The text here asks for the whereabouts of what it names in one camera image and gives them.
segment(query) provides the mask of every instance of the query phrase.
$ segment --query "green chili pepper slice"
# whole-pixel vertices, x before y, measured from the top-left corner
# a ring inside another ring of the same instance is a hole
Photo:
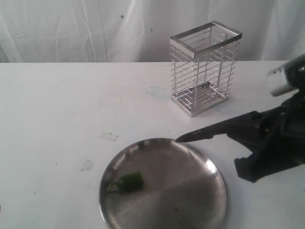
[[[133,191],[144,186],[144,179],[140,171],[124,175],[118,178],[115,183],[112,183],[108,186],[108,193],[109,189],[114,185],[117,186],[119,191]]]

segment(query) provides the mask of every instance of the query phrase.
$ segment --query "stainless steel plate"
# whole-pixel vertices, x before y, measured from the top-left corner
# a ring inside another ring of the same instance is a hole
[[[141,171],[146,187],[107,193],[110,183]],[[100,186],[101,213],[110,229],[209,229],[221,225],[227,193],[221,174],[198,149],[155,138],[121,151]]]

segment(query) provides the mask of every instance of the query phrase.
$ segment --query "robotic arm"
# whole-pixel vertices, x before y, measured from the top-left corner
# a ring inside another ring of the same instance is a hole
[[[250,113],[190,132],[176,142],[210,139],[227,134],[252,151],[234,160],[237,174],[250,182],[305,164],[305,54],[267,75],[273,96],[298,89],[282,105]]]

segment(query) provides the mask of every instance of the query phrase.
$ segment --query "wire basket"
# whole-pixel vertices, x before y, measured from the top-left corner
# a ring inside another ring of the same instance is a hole
[[[242,33],[216,21],[170,38],[172,100],[190,117],[229,99]]]

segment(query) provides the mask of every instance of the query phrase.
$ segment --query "chrome utensil holder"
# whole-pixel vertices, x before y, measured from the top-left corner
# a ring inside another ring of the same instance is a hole
[[[190,117],[229,99],[242,33],[216,21],[170,38],[172,100]]]

